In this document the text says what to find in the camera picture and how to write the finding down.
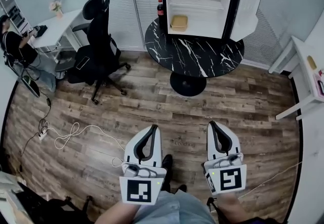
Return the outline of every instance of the black shoe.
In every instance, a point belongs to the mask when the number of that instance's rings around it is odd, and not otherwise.
[[[173,165],[173,157],[171,154],[168,154],[164,157],[162,161],[162,167],[165,168],[167,171],[171,171]]]
[[[181,190],[182,192],[187,192],[187,186],[186,185],[181,185],[181,186],[179,186],[179,188],[176,190],[176,192],[175,193],[177,193],[177,191],[178,190]]]
[[[162,167],[167,170],[166,177],[164,179],[164,183],[162,185],[161,191],[170,192],[170,182],[172,179],[172,165],[173,165],[173,158],[171,154],[168,154],[164,157],[162,161]]]

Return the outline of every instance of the pink flower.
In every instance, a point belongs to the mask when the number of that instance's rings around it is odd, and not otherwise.
[[[59,11],[62,7],[62,3],[60,0],[54,0],[53,2],[50,3],[49,9],[50,11]]]

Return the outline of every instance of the black marble table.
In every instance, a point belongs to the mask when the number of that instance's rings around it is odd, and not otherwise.
[[[223,44],[215,38],[165,34],[158,18],[147,28],[145,44],[152,58],[172,71],[170,84],[183,96],[200,94],[207,77],[233,71],[244,56],[243,40]]]

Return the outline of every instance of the wooden floor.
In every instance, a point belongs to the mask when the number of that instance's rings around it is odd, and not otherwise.
[[[95,106],[90,101],[94,86],[63,81],[55,97],[52,95],[47,117],[50,126],[67,134],[74,122],[81,128],[95,124],[125,147],[138,131],[157,124],[163,135],[163,154],[174,157],[172,188],[187,184],[188,192],[203,203],[211,195],[201,163],[207,160],[206,126],[212,119],[226,124],[239,137],[248,165],[247,188],[240,195],[298,163],[297,122],[293,116],[275,120],[276,114],[294,104],[287,77],[240,65],[227,75],[208,79],[200,95],[185,98],[170,87],[170,71],[147,53],[124,52],[122,60],[128,61],[132,70],[123,69],[112,78],[127,89],[126,97],[112,87],[101,88],[97,96],[100,103]],[[4,144],[16,171],[19,151],[37,132],[38,121],[47,110],[45,96],[36,99],[18,86]],[[52,192],[54,198],[70,196],[77,206],[92,195],[94,204],[89,214],[95,220],[120,199],[118,177],[122,170],[112,167],[111,160],[123,158],[123,151],[113,139],[92,127],[72,137],[63,150],[54,147],[56,136],[50,131],[42,142],[38,138],[30,141],[22,158],[22,176],[35,191]],[[296,168],[292,168],[240,200],[252,216],[283,221],[295,179]]]

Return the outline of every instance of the flower vase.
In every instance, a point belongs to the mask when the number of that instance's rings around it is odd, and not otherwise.
[[[58,19],[61,19],[61,18],[63,17],[63,13],[62,13],[61,10],[58,10],[58,11],[56,11],[55,13],[56,13],[56,17],[57,17]]]

